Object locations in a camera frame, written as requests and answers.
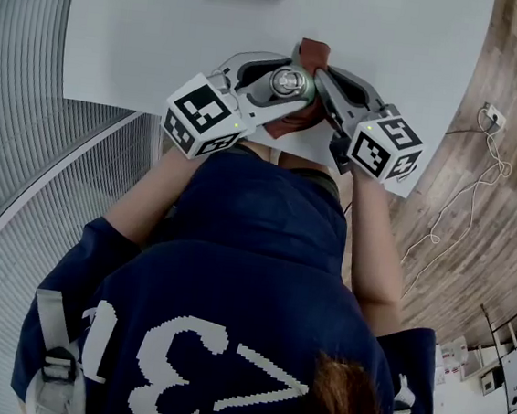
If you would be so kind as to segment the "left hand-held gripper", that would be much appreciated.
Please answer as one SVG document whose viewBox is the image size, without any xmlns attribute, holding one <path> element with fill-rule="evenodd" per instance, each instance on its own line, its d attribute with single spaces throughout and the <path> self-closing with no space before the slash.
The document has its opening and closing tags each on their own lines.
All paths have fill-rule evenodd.
<svg viewBox="0 0 517 414">
<path fill-rule="evenodd" d="M 187 158 L 232 147 L 256 131 L 309 106 L 301 95 L 302 74 L 290 57 L 267 51 L 242 52 L 215 73 L 198 73 L 167 99 L 164 131 Z M 237 94 L 244 97 L 243 111 Z M 257 101 L 251 93 L 289 97 Z"/>
</svg>

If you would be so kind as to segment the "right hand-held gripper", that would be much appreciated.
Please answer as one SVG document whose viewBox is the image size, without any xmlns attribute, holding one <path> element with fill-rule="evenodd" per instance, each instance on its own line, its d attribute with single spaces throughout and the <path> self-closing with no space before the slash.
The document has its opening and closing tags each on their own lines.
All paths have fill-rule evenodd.
<svg viewBox="0 0 517 414">
<path fill-rule="evenodd" d="M 333 120 L 329 149 L 342 174 L 356 165 L 383 184 L 413 172 L 425 145 L 394 105 L 382 106 L 374 86 L 336 67 L 317 69 L 314 84 Z M 347 111 L 346 103 L 360 107 Z"/>
</svg>

